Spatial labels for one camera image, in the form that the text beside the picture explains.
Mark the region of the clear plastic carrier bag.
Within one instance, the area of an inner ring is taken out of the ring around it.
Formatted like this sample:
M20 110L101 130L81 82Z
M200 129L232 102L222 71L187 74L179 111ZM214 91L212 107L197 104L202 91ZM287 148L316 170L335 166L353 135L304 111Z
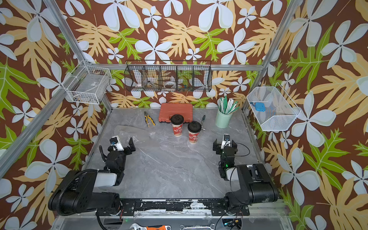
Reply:
M135 144L148 144L155 133L137 127L118 125L114 129L114 134L119 136L123 143L128 142L132 138Z

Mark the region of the red cup black lid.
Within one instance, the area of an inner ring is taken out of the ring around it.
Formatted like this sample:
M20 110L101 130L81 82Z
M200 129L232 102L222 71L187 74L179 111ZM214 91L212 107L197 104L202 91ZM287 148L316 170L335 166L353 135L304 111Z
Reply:
M189 142L191 144L196 144L201 130L202 125L197 121L192 121L188 124Z
M171 124L173 133L176 137L182 136L184 117L180 114L173 115L171 117Z

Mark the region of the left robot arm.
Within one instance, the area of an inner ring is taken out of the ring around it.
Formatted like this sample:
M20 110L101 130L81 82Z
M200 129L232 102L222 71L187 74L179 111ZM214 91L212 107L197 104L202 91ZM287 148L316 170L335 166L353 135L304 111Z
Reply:
M94 192L98 187L118 186L123 180L126 158L136 151L133 138L123 147L118 136L110 139L108 154L102 146L99 151L105 163L101 170L72 170L67 173L48 202L48 208L60 216L69 216L90 211L97 214L117 215L121 212L119 194Z

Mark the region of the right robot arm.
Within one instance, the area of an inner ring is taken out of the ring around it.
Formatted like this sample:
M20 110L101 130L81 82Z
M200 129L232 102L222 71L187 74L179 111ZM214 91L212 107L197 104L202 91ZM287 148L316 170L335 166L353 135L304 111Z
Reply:
M226 193L225 207L243 208L256 203L276 202L279 194L265 166L261 163L235 165L238 144L223 140L213 142L213 151L220 156L219 175L225 181L238 181L240 188Z

